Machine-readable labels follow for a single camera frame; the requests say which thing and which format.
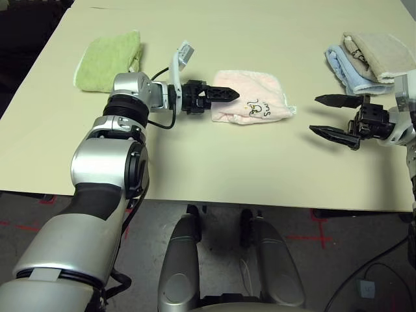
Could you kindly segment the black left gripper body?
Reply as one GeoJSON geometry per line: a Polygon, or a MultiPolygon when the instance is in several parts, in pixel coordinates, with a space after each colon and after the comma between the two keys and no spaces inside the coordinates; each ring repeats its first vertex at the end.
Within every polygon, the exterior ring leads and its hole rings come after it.
{"type": "Polygon", "coordinates": [[[203,114],[211,108],[211,100],[208,96],[210,86],[205,81],[188,80],[181,85],[181,89],[181,112],[203,114]]]}

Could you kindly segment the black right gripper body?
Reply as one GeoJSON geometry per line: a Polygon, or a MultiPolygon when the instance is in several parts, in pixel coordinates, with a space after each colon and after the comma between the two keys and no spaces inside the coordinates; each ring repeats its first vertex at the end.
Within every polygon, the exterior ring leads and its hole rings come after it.
{"type": "Polygon", "coordinates": [[[353,120],[348,122],[347,146],[358,150],[362,140],[377,138],[385,140],[392,132],[395,123],[390,122],[390,115],[382,105],[372,104],[369,95],[349,96],[346,106],[359,110],[353,120]]]}

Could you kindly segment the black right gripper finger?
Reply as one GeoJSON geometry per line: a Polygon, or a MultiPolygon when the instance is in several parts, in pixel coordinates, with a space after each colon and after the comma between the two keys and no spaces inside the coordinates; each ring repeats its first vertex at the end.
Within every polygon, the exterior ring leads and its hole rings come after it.
{"type": "Polygon", "coordinates": [[[359,148],[360,138],[344,132],[342,129],[325,125],[310,125],[309,129],[316,135],[334,143],[342,144],[349,148],[359,148]]]}
{"type": "Polygon", "coordinates": [[[356,109],[363,104],[363,96],[349,96],[343,94],[326,94],[322,96],[317,96],[315,101],[328,106],[335,108],[351,108],[356,109]]]}

